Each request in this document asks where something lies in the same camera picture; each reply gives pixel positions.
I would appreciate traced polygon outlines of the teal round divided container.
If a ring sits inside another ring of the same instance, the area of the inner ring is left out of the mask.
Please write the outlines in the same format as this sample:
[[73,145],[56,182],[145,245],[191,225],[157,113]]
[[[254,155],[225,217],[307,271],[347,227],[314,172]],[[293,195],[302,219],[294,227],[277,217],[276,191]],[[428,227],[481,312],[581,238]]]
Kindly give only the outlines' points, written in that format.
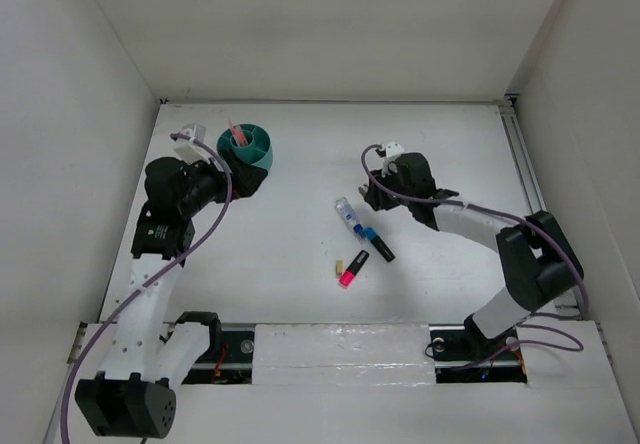
[[230,150],[243,163],[269,171],[273,164],[273,149],[266,130],[248,123],[235,125],[234,128],[243,133],[245,145],[238,145],[231,129],[227,129],[218,138],[218,153]]

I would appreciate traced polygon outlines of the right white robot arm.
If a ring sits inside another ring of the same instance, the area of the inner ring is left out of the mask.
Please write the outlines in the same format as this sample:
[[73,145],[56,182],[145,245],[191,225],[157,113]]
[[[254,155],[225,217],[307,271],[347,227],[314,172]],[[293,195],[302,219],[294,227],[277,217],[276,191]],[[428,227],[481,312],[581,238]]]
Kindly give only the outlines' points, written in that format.
[[462,345],[471,356],[486,357],[497,348],[498,337],[570,289],[586,293],[581,264],[551,213],[520,217],[465,201],[437,186],[420,153],[373,144],[363,150],[361,163],[368,176],[364,200],[373,210],[403,206],[431,230],[498,255],[503,288],[464,322]]

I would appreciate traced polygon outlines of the small tan eraser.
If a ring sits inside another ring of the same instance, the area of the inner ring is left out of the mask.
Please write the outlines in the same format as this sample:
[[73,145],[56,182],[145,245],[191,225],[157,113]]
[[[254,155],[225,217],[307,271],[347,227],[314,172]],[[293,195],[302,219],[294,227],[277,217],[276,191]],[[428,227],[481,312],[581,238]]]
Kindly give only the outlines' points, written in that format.
[[335,273],[338,277],[340,277],[344,272],[343,261],[338,260],[335,264]]

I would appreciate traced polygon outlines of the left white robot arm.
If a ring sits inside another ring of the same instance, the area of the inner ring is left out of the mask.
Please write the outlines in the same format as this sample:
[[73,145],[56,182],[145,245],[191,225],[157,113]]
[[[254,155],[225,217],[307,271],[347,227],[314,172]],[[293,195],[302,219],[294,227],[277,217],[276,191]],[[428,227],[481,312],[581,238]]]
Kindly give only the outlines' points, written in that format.
[[216,358],[223,346],[214,312],[186,311],[168,337],[161,335],[187,257],[205,241],[193,219],[212,202],[227,209],[252,196],[268,175],[230,150],[191,163],[157,158],[144,173],[128,293],[105,322],[115,335],[96,375],[75,388],[75,403],[98,437],[163,439],[171,430],[178,388],[198,359]]

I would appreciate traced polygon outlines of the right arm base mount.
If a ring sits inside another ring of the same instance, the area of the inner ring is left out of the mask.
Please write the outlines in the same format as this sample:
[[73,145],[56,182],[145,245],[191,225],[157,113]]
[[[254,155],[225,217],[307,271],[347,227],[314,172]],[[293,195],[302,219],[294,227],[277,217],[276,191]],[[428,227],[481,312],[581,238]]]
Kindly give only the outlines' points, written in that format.
[[486,339],[467,318],[463,324],[429,326],[424,354],[434,362],[437,384],[521,383],[528,378],[514,327]]

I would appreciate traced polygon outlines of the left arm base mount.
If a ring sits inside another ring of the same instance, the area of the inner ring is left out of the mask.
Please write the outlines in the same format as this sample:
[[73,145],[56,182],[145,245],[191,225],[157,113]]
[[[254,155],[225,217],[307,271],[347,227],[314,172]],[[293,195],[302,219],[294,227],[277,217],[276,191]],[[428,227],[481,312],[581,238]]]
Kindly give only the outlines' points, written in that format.
[[211,328],[215,343],[192,365],[183,385],[239,385],[252,383],[255,326],[223,325],[214,312],[188,311],[175,323],[164,325],[160,347],[171,338],[177,324],[196,322]]

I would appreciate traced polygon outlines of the peach pink pen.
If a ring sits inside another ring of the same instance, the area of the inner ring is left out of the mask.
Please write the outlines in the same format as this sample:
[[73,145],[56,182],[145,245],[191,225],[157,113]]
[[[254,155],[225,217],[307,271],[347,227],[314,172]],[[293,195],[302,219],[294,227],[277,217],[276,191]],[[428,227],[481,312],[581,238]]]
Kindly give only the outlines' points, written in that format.
[[246,145],[245,135],[241,128],[237,128],[231,120],[228,120],[230,133],[233,136],[235,143],[238,147],[244,147]]

